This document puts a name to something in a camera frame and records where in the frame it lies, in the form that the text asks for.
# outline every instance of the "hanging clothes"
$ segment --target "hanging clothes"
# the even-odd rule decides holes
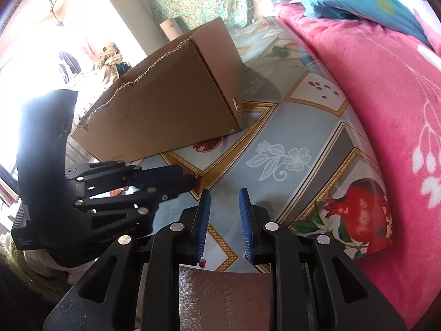
[[[72,74],[78,74],[81,72],[81,67],[78,61],[69,52],[60,51],[58,53],[58,58],[69,66]]]
[[[113,42],[109,42],[103,55],[94,67],[95,74],[98,74],[99,71],[103,70],[103,83],[105,85],[108,83],[114,83],[120,78],[116,65],[121,64],[122,61],[123,56],[120,54],[120,50]]]
[[[118,70],[120,77],[128,72],[131,68],[132,66],[130,66],[130,64],[127,62],[121,62],[119,65],[116,65],[116,69]]]

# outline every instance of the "torn cardboard edge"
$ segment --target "torn cardboard edge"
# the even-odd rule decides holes
[[[124,87],[126,87],[126,86],[129,86],[129,87],[132,87],[136,82],[138,82],[141,78],[143,78],[147,73],[149,73],[160,61],[162,61],[164,58],[166,58],[166,57],[168,57],[168,56],[170,56],[171,54],[173,54],[173,53],[176,53],[178,50],[180,50],[182,47],[184,47],[184,46],[186,46],[186,45],[189,45],[190,44],[190,41],[191,40],[191,37],[190,38],[188,38],[188,39],[186,39],[185,41],[182,41],[181,43],[179,43],[179,45],[178,46],[176,46],[173,50],[171,50],[171,51],[169,51],[169,52],[166,52],[164,55],[162,55],[160,58],[158,58],[157,60],[156,60],[156,62],[155,63],[153,63],[149,68],[147,68],[147,70],[144,72],[144,73],[142,73],[141,75],[139,75],[135,80],[133,80],[133,81],[129,81],[129,82],[126,82],[126,83],[124,83],[120,88],[118,88],[114,93],[113,93],[113,95],[109,98],[109,100],[106,102],[106,103],[104,103],[103,105],[101,105],[101,106],[99,106],[99,107],[97,107],[97,108],[95,108],[90,114],[89,114],[89,117],[87,117],[87,119],[83,122],[83,123],[81,123],[81,121],[80,121],[80,123],[78,124],[78,126],[77,126],[77,128],[82,128],[82,129],[84,129],[85,131],[87,131],[87,125],[88,125],[88,123],[89,123],[89,120],[90,120],[90,118],[92,118],[92,116],[97,112],[97,111],[99,111],[101,108],[106,108],[111,102],[112,102],[112,100],[113,100],[113,98],[116,96],[116,94],[120,91],[120,90],[122,90]]]

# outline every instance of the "gold border pattern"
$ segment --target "gold border pattern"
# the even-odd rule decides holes
[[[226,152],[204,170],[194,166],[173,151],[161,153],[161,157],[169,166],[172,164],[178,164],[184,169],[184,173],[192,173],[196,175],[196,186],[190,191],[190,193],[196,200],[199,200],[202,195],[202,190],[210,189],[233,165],[237,158],[239,158],[242,152],[248,147],[260,129],[264,126],[272,112],[276,109],[276,106],[277,103],[244,100],[242,103],[242,111],[262,111],[262,114],[238,141],[236,141]]]
[[[213,228],[211,224],[208,224],[207,232],[212,236],[212,238],[217,242],[223,252],[227,255],[227,259],[217,267],[215,271],[225,271],[227,270],[233,262],[237,260],[237,255],[234,251],[228,246],[222,236]]]
[[[262,265],[253,265],[261,274],[269,274],[270,272],[266,270]]]
[[[282,223],[286,217],[288,216],[288,214],[290,213],[290,211],[292,210],[292,208],[294,207],[294,205],[297,203],[298,199],[300,199],[300,197],[303,195],[303,193],[305,192],[305,190],[308,188],[309,184],[312,182],[312,180],[314,179],[314,177],[316,176],[318,170],[321,168],[323,162],[325,161],[327,155],[329,154],[329,152],[331,151],[331,149],[334,147],[334,144],[337,140],[337,138],[339,137],[339,135],[341,134],[341,132],[343,131],[343,129],[347,129],[350,130],[351,132],[355,133],[358,137],[360,137],[360,139],[362,139],[368,146],[370,146],[370,143],[366,140],[365,137],[363,137],[358,131],[356,131],[353,127],[351,127],[349,124],[347,124],[344,121],[341,121],[338,125],[338,127],[336,128],[336,130],[334,131],[334,133],[331,135],[331,138],[329,139],[328,143],[326,144],[325,149],[322,151],[322,153],[320,154],[319,159],[317,160],[316,164],[313,166],[312,171],[309,173],[307,179],[302,183],[302,185],[300,186],[299,190],[297,191],[297,193],[292,197],[292,199],[289,201],[289,203],[287,204],[286,208],[282,211],[282,213],[277,217],[277,222]],[[367,159],[371,162],[371,164],[374,166],[374,168],[380,172],[380,168],[375,164],[375,162],[368,156],[366,155]]]
[[[326,196],[329,195],[331,189],[341,179],[343,174],[349,169],[349,167],[352,165],[352,162],[356,157],[361,157],[362,159],[366,160],[372,166],[373,169],[379,171],[378,166],[367,154],[365,154],[358,148],[354,148],[346,157],[345,161],[341,164],[338,170],[334,173],[332,178],[326,183],[326,185],[316,195],[316,197],[309,203],[306,209],[300,213],[300,215],[296,218],[296,220],[305,220],[308,217],[308,215],[314,210],[315,204],[317,202],[321,202],[325,200]]]

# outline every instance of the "screw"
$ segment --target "screw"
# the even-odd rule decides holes
[[[173,223],[170,225],[170,229],[172,231],[181,231],[184,229],[184,224],[182,223]]]
[[[318,238],[317,238],[317,241],[320,244],[328,245],[331,242],[331,239],[327,235],[319,235]]]
[[[138,208],[138,213],[140,213],[141,215],[146,215],[148,214],[149,210],[147,208]]]
[[[121,235],[118,238],[118,243],[120,243],[121,245],[126,245],[129,242],[131,242],[132,238],[130,237],[130,235]]]
[[[279,225],[273,221],[270,221],[269,223],[265,224],[265,229],[270,231],[276,231],[279,229]]]

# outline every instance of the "red pomegranate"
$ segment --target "red pomegranate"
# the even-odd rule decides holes
[[[375,180],[356,180],[343,197],[326,202],[326,217],[340,215],[352,239],[369,243],[368,254],[391,244],[391,235],[387,233],[390,211],[385,193]]]
[[[293,51],[293,52],[301,52],[303,48],[297,42],[289,42],[283,46],[285,50]]]
[[[212,138],[207,141],[196,143],[193,146],[193,149],[195,149],[196,152],[211,152],[212,150],[215,150],[218,146],[220,146],[223,140],[224,137]]]
[[[272,22],[264,22],[263,24],[257,26],[256,31],[263,30],[264,28],[271,27],[274,24]]]

